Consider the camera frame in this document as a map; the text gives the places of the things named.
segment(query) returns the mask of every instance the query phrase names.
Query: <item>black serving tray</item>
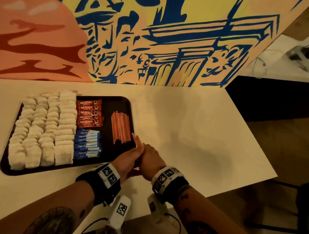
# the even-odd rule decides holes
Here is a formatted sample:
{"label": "black serving tray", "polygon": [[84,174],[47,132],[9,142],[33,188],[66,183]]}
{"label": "black serving tray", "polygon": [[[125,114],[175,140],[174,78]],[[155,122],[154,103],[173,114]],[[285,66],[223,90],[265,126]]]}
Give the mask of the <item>black serving tray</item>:
{"label": "black serving tray", "polygon": [[[9,165],[9,160],[8,160],[9,142],[8,142],[4,150],[1,162],[0,162],[1,171],[6,175],[16,176],[16,175],[25,175],[25,174],[30,174],[30,173],[42,172],[42,171],[62,169],[62,168],[67,168],[67,167],[76,167],[76,166],[84,166],[84,165],[90,165],[90,164],[111,162],[123,152],[126,152],[136,147],[132,137],[131,137],[131,141],[127,143],[122,144],[120,140],[117,140],[115,144],[113,142],[111,117],[114,111],[122,112],[129,116],[130,130],[131,132],[134,132],[130,101],[127,98],[121,97],[121,96],[77,96],[77,100],[82,100],[82,101],[98,100],[98,99],[102,100],[102,116],[104,117],[103,126],[93,127],[89,129],[97,130],[101,132],[101,143],[102,143],[103,150],[102,150],[100,157],[73,160],[73,164],[67,164],[67,165],[49,166],[49,167],[39,166],[37,168],[32,168],[32,169],[25,168],[21,171],[14,171],[10,169],[10,165]],[[23,104],[20,107],[16,120],[18,120],[21,114],[22,108],[23,108]]]}

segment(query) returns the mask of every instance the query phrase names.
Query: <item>wall mural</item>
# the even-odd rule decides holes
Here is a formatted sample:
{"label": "wall mural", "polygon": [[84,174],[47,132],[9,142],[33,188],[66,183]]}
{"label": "wall mural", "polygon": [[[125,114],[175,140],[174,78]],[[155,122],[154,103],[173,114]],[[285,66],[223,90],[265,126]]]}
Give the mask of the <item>wall mural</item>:
{"label": "wall mural", "polygon": [[2,0],[0,78],[226,86],[309,0]]}

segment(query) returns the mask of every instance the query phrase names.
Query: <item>black chair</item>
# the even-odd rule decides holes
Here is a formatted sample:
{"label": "black chair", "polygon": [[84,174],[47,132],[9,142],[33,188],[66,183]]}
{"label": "black chair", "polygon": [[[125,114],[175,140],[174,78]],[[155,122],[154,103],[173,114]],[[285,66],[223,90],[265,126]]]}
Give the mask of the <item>black chair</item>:
{"label": "black chair", "polygon": [[244,225],[251,228],[267,229],[285,233],[309,234],[309,183],[301,186],[296,186],[288,183],[279,182],[276,180],[268,180],[268,182],[279,184],[297,189],[296,206],[298,209],[297,229],[280,228],[263,224],[256,224],[251,221],[245,221]]}

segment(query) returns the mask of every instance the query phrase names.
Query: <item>person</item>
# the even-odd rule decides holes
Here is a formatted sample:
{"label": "person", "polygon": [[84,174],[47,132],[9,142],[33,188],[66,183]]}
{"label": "person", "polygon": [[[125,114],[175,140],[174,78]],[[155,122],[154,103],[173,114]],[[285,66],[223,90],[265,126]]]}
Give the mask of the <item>person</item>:
{"label": "person", "polygon": [[[166,164],[158,151],[148,144],[118,156],[111,165],[123,184],[132,176],[142,175],[151,181]],[[98,199],[96,179],[88,177],[37,200],[0,220],[2,234],[71,234],[89,214],[102,203]],[[245,234],[246,232],[228,218],[193,187],[186,184],[170,191],[172,202],[188,234]]]}

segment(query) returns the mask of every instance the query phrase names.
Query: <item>wooden floor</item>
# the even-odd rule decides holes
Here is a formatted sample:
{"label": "wooden floor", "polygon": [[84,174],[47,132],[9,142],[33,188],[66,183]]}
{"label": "wooden floor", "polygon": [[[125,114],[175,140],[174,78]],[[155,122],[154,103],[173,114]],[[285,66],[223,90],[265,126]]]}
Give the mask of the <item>wooden floor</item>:
{"label": "wooden floor", "polygon": [[[309,182],[309,118],[247,122],[247,124],[277,172],[276,180],[294,185]],[[209,199],[242,227],[244,220],[250,218],[259,224],[296,228],[295,197],[295,189],[261,182]],[[126,222],[124,234],[174,234],[178,233],[177,227],[177,222],[173,222],[172,219],[155,225],[151,217],[146,216]],[[249,234],[280,233],[244,228]]]}

